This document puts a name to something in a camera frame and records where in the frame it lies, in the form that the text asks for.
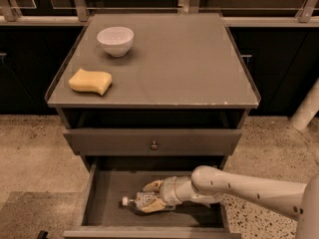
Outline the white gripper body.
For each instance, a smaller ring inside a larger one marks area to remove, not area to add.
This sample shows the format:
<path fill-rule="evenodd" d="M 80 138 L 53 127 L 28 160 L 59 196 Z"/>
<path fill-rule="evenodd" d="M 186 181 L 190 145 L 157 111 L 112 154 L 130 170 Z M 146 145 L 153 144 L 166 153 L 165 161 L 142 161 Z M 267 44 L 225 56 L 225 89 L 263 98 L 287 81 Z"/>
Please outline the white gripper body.
<path fill-rule="evenodd" d="M 175 193 L 176 176 L 166 178 L 159 190 L 159 198 L 168 206 L 177 206 L 181 201 L 177 198 Z"/>

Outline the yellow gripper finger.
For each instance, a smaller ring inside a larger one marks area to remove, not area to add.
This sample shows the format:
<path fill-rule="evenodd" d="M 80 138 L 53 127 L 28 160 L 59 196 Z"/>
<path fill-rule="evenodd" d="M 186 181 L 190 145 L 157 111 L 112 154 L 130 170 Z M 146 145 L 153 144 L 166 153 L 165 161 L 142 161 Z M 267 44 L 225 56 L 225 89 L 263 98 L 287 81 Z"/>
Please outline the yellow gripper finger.
<path fill-rule="evenodd" d="M 162 185 L 162 180 L 156 180 L 156 181 L 150 182 L 143 188 L 143 192 L 159 192 L 161 185 Z"/>
<path fill-rule="evenodd" d="M 153 198 L 146 202 L 142 207 L 141 211 L 143 213 L 153 213 L 157 211 L 162 211 L 166 208 L 166 203 L 159 199 L 159 198 Z"/>

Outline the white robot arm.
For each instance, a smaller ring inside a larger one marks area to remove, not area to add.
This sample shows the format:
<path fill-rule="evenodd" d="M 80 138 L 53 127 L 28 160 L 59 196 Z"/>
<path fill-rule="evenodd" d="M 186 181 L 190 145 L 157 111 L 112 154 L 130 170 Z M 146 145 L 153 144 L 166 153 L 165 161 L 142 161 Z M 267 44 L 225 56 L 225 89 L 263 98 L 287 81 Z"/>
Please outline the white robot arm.
<path fill-rule="evenodd" d="M 228 173 L 199 166 L 190 176 L 172 176 L 147 184 L 138 193 L 138 209 L 164 211 L 186 201 L 216 203 L 230 194 L 298 221 L 296 239 L 319 239 L 319 175 L 306 183 Z"/>

